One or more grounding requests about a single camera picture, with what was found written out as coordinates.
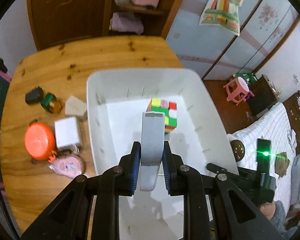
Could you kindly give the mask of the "pink correction tape dispenser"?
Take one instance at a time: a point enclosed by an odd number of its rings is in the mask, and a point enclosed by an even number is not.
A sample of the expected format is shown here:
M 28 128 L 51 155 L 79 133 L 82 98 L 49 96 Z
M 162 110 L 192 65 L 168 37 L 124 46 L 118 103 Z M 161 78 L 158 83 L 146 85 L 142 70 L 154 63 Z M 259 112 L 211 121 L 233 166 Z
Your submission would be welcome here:
M 77 154 L 69 154 L 56 158 L 49 168 L 57 175 L 74 179 L 85 173 L 85 162 Z

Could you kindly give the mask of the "wooden bed post knob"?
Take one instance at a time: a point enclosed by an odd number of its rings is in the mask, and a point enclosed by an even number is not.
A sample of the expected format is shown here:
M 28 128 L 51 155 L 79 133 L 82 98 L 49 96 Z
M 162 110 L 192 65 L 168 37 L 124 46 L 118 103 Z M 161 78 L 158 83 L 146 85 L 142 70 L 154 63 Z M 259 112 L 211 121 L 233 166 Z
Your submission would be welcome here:
M 232 140 L 230 142 L 232 152 L 236 162 L 241 161 L 245 156 L 245 147 L 240 140 Z

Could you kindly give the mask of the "round orange plastic case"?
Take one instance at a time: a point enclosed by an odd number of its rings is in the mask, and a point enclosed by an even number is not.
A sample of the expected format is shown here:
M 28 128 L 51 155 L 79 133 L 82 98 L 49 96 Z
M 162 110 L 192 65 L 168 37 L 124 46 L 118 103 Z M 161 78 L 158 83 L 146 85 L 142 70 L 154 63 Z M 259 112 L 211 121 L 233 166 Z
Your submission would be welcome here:
M 30 124 L 25 133 L 25 147 L 29 155 L 38 161 L 54 162 L 56 140 L 49 126 L 41 122 Z

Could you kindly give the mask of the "beige angular plastic block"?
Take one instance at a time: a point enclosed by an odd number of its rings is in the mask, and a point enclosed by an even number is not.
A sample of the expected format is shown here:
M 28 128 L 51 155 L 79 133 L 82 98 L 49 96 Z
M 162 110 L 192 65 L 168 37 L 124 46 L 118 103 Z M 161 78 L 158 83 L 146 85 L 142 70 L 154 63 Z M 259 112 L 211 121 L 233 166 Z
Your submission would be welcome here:
M 75 116 L 84 121 L 87 118 L 87 104 L 74 96 L 70 96 L 65 103 L 65 115 Z

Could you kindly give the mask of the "dark wooden cabinet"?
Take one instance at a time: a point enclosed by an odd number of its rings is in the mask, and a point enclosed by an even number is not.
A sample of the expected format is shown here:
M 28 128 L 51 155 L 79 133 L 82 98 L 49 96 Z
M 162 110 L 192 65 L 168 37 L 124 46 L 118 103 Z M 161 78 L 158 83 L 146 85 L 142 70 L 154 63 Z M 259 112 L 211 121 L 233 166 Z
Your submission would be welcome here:
M 261 77 L 249 86 L 250 91 L 254 94 L 247 100 L 247 104 L 253 115 L 259 115 L 265 110 L 270 110 L 279 97 L 273 83 L 266 75 Z

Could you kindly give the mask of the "green bag on floor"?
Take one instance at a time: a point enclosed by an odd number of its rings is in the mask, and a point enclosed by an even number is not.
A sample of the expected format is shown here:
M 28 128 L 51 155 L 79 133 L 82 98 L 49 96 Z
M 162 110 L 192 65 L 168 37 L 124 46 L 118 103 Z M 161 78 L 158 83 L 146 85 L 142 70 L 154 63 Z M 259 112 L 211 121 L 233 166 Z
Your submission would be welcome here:
M 257 81 L 257 77 L 255 76 L 254 73 L 240 73 L 240 72 L 237 72 L 236 74 L 233 74 L 232 76 L 234 78 L 241 77 L 247 83 L 247 85 L 249 85 L 249 86 Z

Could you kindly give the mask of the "white plastic storage bin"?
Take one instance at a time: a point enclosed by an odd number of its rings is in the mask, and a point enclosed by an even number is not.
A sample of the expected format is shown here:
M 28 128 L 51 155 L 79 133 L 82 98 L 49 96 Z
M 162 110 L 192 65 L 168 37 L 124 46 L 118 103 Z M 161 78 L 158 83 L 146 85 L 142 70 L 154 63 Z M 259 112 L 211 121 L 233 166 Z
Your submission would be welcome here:
M 118 165 L 133 143 L 168 141 L 185 165 L 207 174 L 209 163 L 237 173 L 217 109 L 189 69 L 130 68 L 95 72 L 87 80 L 90 145 L 97 174 Z M 183 198 L 168 195 L 163 171 L 152 191 L 119 198 L 121 239 L 180 239 Z

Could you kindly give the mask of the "black device with green light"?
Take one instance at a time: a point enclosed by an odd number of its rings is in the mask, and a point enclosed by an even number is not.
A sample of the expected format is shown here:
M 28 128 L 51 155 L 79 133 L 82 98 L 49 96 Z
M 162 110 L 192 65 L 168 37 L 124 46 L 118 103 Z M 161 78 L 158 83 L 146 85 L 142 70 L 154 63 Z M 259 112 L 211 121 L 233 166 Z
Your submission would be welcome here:
M 206 168 L 215 174 L 227 175 L 234 184 L 246 194 L 257 206 L 271 203 L 276 190 L 276 179 L 269 173 L 271 158 L 271 141 L 257 139 L 256 161 L 257 170 L 239 167 L 239 174 L 233 174 L 218 165 L 208 163 Z

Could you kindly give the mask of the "black plug charger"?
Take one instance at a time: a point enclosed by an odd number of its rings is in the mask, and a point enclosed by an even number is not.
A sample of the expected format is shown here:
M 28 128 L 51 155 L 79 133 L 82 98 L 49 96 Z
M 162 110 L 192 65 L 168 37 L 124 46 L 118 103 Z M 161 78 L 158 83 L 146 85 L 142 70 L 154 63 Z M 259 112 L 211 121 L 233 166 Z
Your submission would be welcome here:
M 28 105 L 40 103 L 44 98 L 44 91 L 41 87 L 35 87 L 33 90 L 25 94 L 25 102 Z

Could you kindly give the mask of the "grey white plastic clip dispenser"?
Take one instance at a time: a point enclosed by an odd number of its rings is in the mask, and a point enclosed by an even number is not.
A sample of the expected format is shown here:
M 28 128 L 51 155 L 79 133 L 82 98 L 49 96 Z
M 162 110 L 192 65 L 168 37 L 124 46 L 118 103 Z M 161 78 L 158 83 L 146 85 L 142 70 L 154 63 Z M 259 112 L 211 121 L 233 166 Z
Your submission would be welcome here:
M 165 139 L 165 116 L 160 112 L 143 112 L 141 130 L 140 190 L 155 189 L 162 161 Z

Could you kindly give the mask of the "white checked bed blanket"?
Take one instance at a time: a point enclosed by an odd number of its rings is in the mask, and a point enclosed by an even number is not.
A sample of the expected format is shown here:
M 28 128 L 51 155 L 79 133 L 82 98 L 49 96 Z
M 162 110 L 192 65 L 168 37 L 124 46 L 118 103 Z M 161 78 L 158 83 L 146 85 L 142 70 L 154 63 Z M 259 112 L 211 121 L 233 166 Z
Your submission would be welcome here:
M 281 201 L 288 212 L 291 197 L 291 170 L 296 157 L 296 134 L 292 129 L 285 106 L 278 102 L 260 119 L 245 129 L 228 134 L 229 141 L 239 140 L 244 145 L 245 155 L 238 167 L 257 169 L 257 156 L 269 159 L 269 175 L 276 179 L 275 201 Z M 290 161 L 284 176 L 275 171 L 278 154 L 285 153 Z

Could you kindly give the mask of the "white square power adapter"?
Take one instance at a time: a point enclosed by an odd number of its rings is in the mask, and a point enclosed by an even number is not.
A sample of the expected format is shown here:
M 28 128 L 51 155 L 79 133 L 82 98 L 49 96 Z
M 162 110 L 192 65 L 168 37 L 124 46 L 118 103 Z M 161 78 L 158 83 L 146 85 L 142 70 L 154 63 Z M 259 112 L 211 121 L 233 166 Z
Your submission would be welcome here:
M 83 141 L 79 121 L 75 116 L 59 119 L 54 123 L 55 139 L 58 150 L 82 148 Z

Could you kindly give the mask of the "green capped amber bottle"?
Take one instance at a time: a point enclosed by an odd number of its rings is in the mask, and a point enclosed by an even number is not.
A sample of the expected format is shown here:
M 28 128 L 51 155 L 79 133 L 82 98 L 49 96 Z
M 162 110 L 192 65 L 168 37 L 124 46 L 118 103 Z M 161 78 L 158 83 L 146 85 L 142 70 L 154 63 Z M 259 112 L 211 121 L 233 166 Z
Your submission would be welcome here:
M 51 114 L 59 114 L 63 108 L 62 100 L 58 99 L 54 94 L 47 93 L 40 105 Z

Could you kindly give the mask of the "pink plastic stool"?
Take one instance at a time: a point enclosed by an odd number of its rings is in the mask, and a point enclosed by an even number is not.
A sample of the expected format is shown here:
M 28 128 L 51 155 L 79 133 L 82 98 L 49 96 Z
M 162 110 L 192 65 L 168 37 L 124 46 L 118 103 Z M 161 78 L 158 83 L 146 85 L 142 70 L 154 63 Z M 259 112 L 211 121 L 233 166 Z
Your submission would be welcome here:
M 227 101 L 232 101 L 237 106 L 243 101 L 246 102 L 249 98 L 253 98 L 255 95 L 249 89 L 248 84 L 242 77 L 236 77 L 230 80 L 223 86 L 227 93 Z

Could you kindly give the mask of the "dark wooden door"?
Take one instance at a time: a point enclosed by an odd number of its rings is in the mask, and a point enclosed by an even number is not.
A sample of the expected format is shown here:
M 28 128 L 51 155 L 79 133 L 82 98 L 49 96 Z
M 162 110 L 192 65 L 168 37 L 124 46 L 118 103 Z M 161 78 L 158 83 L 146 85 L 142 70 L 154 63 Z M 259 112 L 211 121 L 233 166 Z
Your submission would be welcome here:
M 107 0 L 26 0 L 37 50 L 103 35 Z

